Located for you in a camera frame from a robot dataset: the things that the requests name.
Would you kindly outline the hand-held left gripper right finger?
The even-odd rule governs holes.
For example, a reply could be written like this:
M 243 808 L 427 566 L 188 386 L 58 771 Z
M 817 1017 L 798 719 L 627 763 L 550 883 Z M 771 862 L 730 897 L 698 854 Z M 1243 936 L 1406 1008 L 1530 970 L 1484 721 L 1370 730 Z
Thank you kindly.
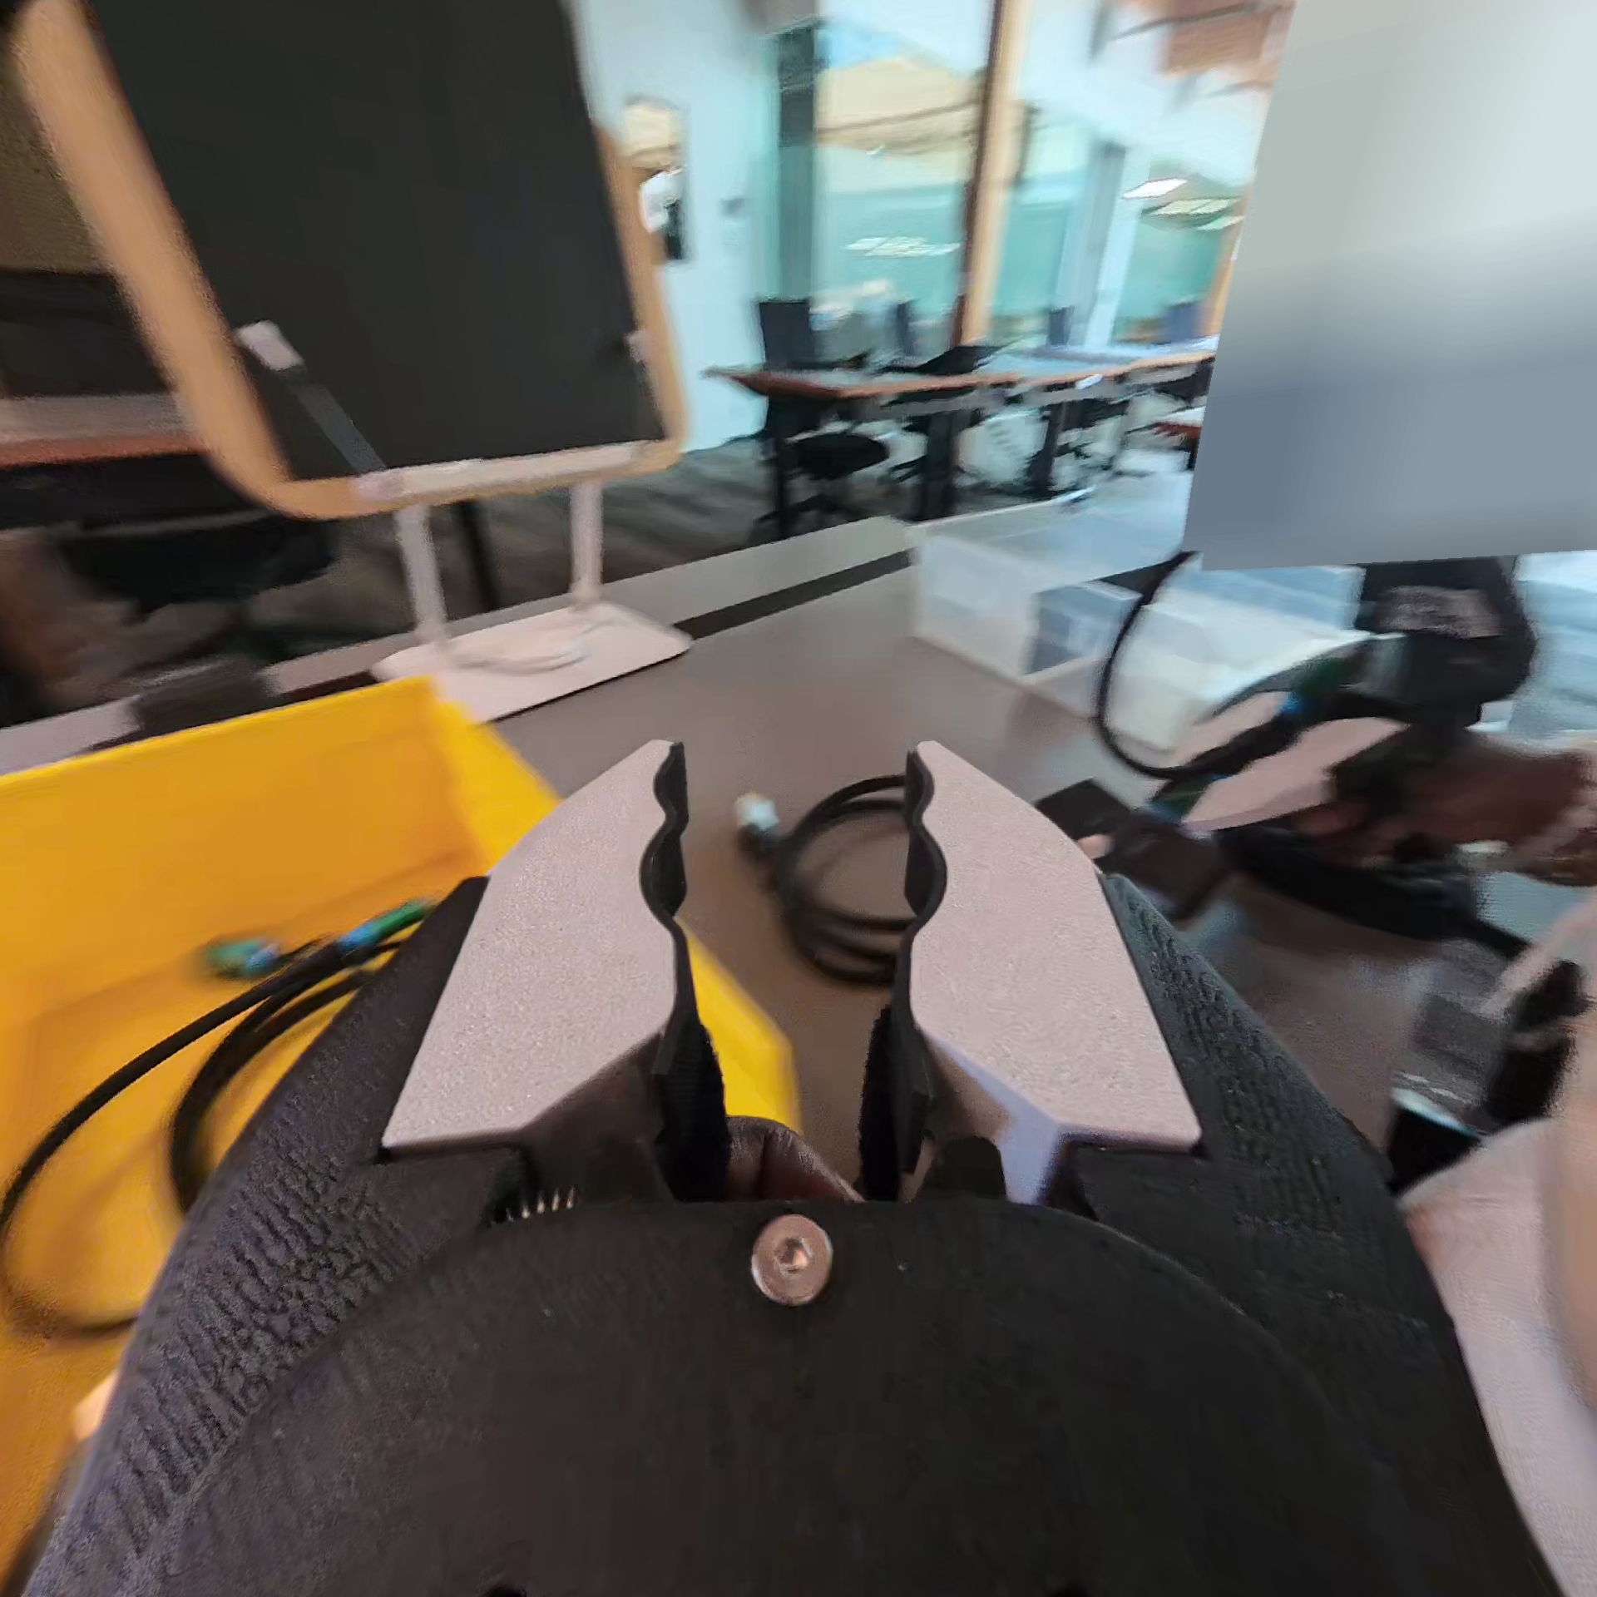
M 1186 1157 L 1202 1132 L 1095 863 L 939 744 L 907 755 L 910 911 L 867 1047 L 858 1188 L 903 1202 L 974 1145 L 1012 1204 L 1067 1154 Z

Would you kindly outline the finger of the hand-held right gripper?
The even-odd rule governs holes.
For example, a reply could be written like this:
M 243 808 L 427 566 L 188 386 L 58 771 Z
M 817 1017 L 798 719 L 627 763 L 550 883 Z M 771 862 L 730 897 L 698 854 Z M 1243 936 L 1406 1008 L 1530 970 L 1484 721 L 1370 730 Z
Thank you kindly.
M 1208 787 L 1181 826 L 1190 833 L 1218 833 L 1320 810 L 1331 801 L 1336 767 L 1404 731 L 1407 724 L 1390 719 L 1316 724 L 1281 753 Z

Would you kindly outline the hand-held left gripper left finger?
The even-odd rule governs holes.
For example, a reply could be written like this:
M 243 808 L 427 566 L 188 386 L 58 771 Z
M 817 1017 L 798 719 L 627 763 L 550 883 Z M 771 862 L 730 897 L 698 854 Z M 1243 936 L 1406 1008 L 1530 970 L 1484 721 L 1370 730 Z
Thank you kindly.
M 514 1148 L 545 1193 L 639 1145 L 680 1202 L 727 1191 L 725 1088 L 677 913 L 686 749 L 648 742 L 489 870 L 381 1148 Z

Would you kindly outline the black cable silver plug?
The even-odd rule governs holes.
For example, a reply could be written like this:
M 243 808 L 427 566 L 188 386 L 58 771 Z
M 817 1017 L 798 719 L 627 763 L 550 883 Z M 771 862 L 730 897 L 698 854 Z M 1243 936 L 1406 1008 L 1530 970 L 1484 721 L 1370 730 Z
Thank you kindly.
M 780 821 L 769 797 L 744 792 L 732 804 L 732 822 L 737 847 L 760 869 L 787 949 L 800 963 L 842 988 L 889 990 L 910 919 L 830 901 L 819 874 L 809 870 L 809 854 L 857 824 L 905 824 L 905 778 L 882 774 L 835 788 L 792 826 Z

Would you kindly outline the yellow plastic bin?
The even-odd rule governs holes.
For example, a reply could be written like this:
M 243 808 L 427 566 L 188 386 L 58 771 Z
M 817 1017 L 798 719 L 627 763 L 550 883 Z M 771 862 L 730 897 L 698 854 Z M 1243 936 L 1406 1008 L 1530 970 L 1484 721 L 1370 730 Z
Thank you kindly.
M 240 990 L 208 972 L 206 947 L 293 949 L 440 901 L 559 801 L 495 731 L 400 685 L 5 774 L 3 1193 L 72 1104 Z M 785 1038 L 687 942 L 728 1111 L 800 1131 Z M 140 1307 L 179 1227 L 169 1118 L 204 1052 L 188 1047 L 69 1140 L 15 1216 L 10 1280 L 83 1320 Z M 3 1574 L 119 1348 L 40 1341 L 3 1314 Z

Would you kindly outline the dark grey desk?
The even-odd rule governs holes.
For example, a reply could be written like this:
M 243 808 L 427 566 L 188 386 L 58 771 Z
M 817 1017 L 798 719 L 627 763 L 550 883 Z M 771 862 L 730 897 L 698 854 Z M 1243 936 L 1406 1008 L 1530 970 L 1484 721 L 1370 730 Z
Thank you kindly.
M 555 794 L 571 794 L 650 740 L 686 749 L 686 927 L 787 1042 L 801 1129 L 855 1175 L 867 1027 L 878 993 L 837 986 L 787 949 L 771 901 L 734 838 L 732 804 L 769 797 L 787 822 L 853 780 L 901 772 L 935 742 L 1028 801 L 1092 780 L 1138 785 L 1083 721 L 910 635 L 912 578 L 892 573 L 707 635 L 659 669 L 488 728 Z M 53 724 L 3 733 L 3 776 L 42 751 L 108 742 Z

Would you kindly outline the person's right hand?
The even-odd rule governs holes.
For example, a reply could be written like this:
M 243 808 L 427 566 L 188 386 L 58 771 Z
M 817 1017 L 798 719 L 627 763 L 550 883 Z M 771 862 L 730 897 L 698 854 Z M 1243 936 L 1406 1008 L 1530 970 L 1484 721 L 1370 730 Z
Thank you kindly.
M 1415 774 L 1384 817 L 1336 801 L 1295 815 L 1292 828 L 1359 863 L 1382 862 L 1422 838 L 1448 849 L 1486 849 L 1493 869 L 1546 886 L 1593 888 L 1593 740 L 1472 737 L 1447 762 Z

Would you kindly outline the clear plastic box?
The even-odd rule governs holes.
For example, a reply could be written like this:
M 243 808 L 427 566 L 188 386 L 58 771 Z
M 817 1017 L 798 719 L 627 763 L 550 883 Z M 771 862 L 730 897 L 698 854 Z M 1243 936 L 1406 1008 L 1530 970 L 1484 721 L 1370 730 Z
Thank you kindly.
M 965 664 L 1088 717 L 1101 664 L 1133 607 L 1133 575 L 1181 542 L 1186 489 L 1046 503 L 933 523 L 914 537 L 912 632 Z M 1345 569 L 1208 573 L 1160 591 L 1119 657 L 1110 730 L 1138 756 L 1174 760 L 1201 719 L 1357 641 Z

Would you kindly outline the wooden office table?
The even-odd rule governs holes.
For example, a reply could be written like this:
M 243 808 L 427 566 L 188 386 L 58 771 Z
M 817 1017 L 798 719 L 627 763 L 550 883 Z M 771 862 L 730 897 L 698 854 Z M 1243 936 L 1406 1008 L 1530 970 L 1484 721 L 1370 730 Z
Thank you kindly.
M 1003 370 L 971 368 L 969 371 L 866 370 L 835 368 L 830 373 L 791 375 L 768 371 L 764 366 L 714 366 L 703 373 L 725 382 L 762 403 L 768 398 L 798 398 L 826 405 L 835 412 L 832 425 L 857 427 L 867 434 L 871 425 L 896 428 L 924 427 L 924 448 L 912 471 L 910 521 L 940 521 L 960 507 L 958 448 L 962 436 L 987 416 L 987 411 L 1008 400 L 1013 377 Z M 812 514 L 784 516 L 780 525 L 759 519 L 757 537 L 775 542 L 817 530 L 826 523 L 855 519 L 858 510 L 848 484 L 851 514 L 816 518 Z
M 1021 478 L 1033 500 L 1087 491 L 1126 475 L 1133 441 L 1208 398 L 1218 338 L 1176 345 L 1005 350 L 992 370 L 1008 371 L 1008 407 L 1035 412 L 1040 437 Z

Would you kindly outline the black office chair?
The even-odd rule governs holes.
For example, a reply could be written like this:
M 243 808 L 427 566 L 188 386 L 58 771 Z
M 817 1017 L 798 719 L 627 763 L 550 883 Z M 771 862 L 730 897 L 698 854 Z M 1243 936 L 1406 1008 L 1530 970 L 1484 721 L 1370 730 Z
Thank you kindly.
M 791 375 L 830 373 L 810 323 L 807 300 L 759 300 L 762 366 Z M 887 448 L 873 436 L 832 425 L 826 405 L 798 398 L 768 398 L 760 450 L 769 475 L 771 510 L 764 521 L 812 514 L 851 514 L 848 484 L 887 460 Z

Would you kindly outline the person's pale clothing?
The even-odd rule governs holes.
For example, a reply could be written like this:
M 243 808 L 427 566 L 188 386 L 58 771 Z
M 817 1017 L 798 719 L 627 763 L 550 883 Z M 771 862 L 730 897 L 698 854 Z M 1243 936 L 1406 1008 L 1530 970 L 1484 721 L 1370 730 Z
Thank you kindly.
M 1498 1132 L 1411 1188 L 1407 1234 L 1439 1295 L 1491 1453 L 1561 1594 L 1595 1592 L 1595 1421 L 1548 1232 L 1552 1122 Z

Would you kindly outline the black board on white stand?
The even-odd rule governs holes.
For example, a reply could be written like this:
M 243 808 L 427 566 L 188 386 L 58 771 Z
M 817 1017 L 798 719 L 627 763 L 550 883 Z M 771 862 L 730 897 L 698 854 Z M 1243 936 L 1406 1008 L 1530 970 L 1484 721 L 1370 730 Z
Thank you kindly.
M 391 521 L 377 680 L 484 724 L 687 651 L 604 594 L 604 489 L 678 459 L 686 400 L 564 4 L 3 4 L 3 51 L 210 468 Z M 429 510 L 550 489 L 568 598 L 456 633 Z

